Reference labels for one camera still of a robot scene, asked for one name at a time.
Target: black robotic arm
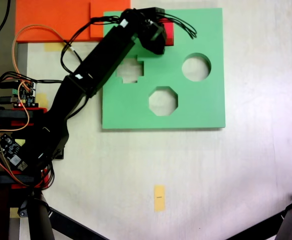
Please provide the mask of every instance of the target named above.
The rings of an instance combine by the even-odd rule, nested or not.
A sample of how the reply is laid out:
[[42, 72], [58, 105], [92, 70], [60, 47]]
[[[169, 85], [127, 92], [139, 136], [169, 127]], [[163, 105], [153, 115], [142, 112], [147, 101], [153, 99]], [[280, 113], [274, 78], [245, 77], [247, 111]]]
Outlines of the black robotic arm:
[[160, 8], [127, 9], [96, 48], [74, 73], [67, 75], [51, 109], [35, 122], [32, 137], [18, 152], [22, 171], [35, 173], [44, 169], [67, 143], [67, 120], [83, 97], [93, 97], [106, 83], [139, 38], [144, 48], [164, 53], [166, 32], [157, 21]]

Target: circuit board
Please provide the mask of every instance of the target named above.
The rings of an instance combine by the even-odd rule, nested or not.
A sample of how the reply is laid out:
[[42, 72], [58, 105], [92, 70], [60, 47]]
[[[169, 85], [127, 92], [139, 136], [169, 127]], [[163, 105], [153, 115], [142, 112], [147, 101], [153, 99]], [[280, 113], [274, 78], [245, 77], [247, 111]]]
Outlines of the circuit board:
[[[35, 102], [36, 84], [33, 82], [29, 82], [29, 83], [27, 82], [26, 85], [30, 89], [30, 91], [27, 91], [22, 86], [19, 89], [20, 100], [26, 108], [37, 108], [38, 104]], [[13, 89], [12, 94], [14, 97], [18, 97], [18, 90]], [[17, 103], [13, 104], [13, 107], [16, 109], [22, 108], [22, 105], [18, 99], [17, 99]]]
[[11, 162], [12, 165], [23, 171], [27, 167], [27, 164], [18, 157], [20, 145], [15, 142], [7, 134], [0, 137], [0, 153], [2, 152], [4, 157]]

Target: cross-shaped hole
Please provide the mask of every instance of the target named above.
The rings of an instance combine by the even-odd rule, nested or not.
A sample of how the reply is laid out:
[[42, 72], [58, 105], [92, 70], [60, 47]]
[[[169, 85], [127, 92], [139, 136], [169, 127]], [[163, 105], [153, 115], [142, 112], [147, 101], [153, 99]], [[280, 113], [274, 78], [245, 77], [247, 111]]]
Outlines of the cross-shaped hole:
[[136, 83], [140, 76], [144, 76], [144, 62], [137, 57], [125, 58], [117, 68], [117, 77], [122, 77], [124, 84]]

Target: orange wire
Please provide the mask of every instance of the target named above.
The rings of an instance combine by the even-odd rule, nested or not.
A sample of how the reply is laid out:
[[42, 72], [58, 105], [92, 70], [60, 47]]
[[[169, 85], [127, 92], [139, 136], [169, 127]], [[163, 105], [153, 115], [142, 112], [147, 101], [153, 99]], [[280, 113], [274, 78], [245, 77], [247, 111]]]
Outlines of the orange wire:
[[12, 48], [11, 48], [12, 63], [13, 63], [13, 65], [14, 65], [15, 71], [16, 71], [17, 73], [20, 73], [20, 72], [19, 72], [19, 69], [18, 69], [18, 67], [17, 67], [16, 59], [15, 59], [15, 44], [16, 44], [16, 41], [17, 41], [18, 36], [19, 36], [23, 31], [25, 31], [26, 29], [28, 29], [28, 28], [32, 28], [32, 27], [40, 27], [40, 28], [43, 28], [43, 29], [48, 29], [48, 30], [54, 32], [55, 34], [57, 34], [62, 40], [64, 40], [63, 36], [62, 36], [59, 32], [57, 32], [55, 29], [53, 29], [52, 27], [49, 27], [49, 26], [47, 26], [47, 25], [43, 25], [43, 24], [31, 24], [31, 25], [27, 25], [27, 26], [23, 27], [23, 28], [22, 28], [21, 30], [19, 30], [19, 32], [16, 34], [16, 36], [15, 36], [13, 42], [12, 42]]
[[19, 131], [19, 130], [22, 130], [24, 129], [25, 127], [28, 126], [29, 124], [29, 113], [27, 111], [27, 109], [25, 108], [24, 104], [21, 102], [21, 99], [20, 99], [20, 95], [19, 95], [19, 90], [20, 90], [20, 87], [22, 85], [22, 82], [20, 83], [19, 87], [18, 87], [18, 100], [20, 102], [20, 104], [22, 105], [22, 107], [25, 109], [25, 112], [27, 114], [27, 123], [25, 124], [25, 126], [21, 127], [21, 128], [18, 128], [18, 129], [0, 129], [0, 132], [15, 132], [15, 131]]
[[14, 175], [12, 175], [1, 163], [0, 166], [17, 182], [19, 182], [20, 184], [23, 184], [21, 181], [19, 181]]

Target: green shape sorter board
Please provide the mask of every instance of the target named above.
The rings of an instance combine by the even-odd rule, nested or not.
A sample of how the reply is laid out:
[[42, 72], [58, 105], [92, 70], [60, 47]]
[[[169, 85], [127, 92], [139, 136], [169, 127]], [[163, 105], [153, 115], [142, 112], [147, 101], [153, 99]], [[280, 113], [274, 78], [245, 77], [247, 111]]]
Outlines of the green shape sorter board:
[[[191, 39], [174, 25], [174, 45], [162, 56], [145, 50], [139, 40], [127, 55], [144, 62], [144, 76], [137, 83], [123, 83], [116, 72], [103, 87], [103, 129], [224, 128], [225, 91], [223, 65], [223, 24], [221, 8], [167, 10], [191, 24], [198, 32]], [[106, 12], [106, 16], [120, 12]], [[104, 26], [106, 34], [112, 26]], [[211, 64], [208, 77], [190, 81], [182, 72], [189, 56], [205, 56]], [[168, 116], [157, 116], [149, 108], [149, 96], [160, 88], [178, 96], [178, 107]]]

